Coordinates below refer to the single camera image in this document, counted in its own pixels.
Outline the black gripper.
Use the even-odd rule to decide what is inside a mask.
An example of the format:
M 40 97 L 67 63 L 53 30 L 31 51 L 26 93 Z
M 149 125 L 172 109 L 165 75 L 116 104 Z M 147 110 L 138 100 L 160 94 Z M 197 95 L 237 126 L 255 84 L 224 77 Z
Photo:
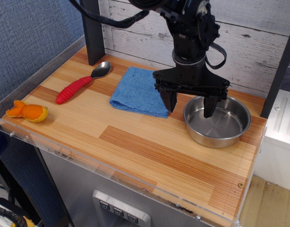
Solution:
M 155 87 L 165 108 L 173 112 L 177 103 L 177 93 L 203 96 L 204 117 L 213 116 L 218 100 L 227 99 L 230 82 L 214 73 L 206 66 L 205 59 L 192 64 L 176 63 L 176 66 L 153 73 Z

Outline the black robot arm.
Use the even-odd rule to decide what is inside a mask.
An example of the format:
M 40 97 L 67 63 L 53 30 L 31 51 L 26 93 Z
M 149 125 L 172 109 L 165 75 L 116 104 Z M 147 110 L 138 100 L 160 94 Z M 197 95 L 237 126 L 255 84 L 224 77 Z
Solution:
M 218 102 L 225 100 L 230 82 L 209 69 L 225 64 L 211 65 L 206 52 L 210 47 L 226 56 L 226 51 L 214 40 L 220 26 L 211 14 L 208 0 L 132 0 L 132 5 L 145 11 L 159 13 L 167 23 L 173 38 L 172 58 L 176 66 L 153 73 L 155 88 L 167 110 L 173 111 L 177 93 L 202 96 L 204 117 L 212 117 Z

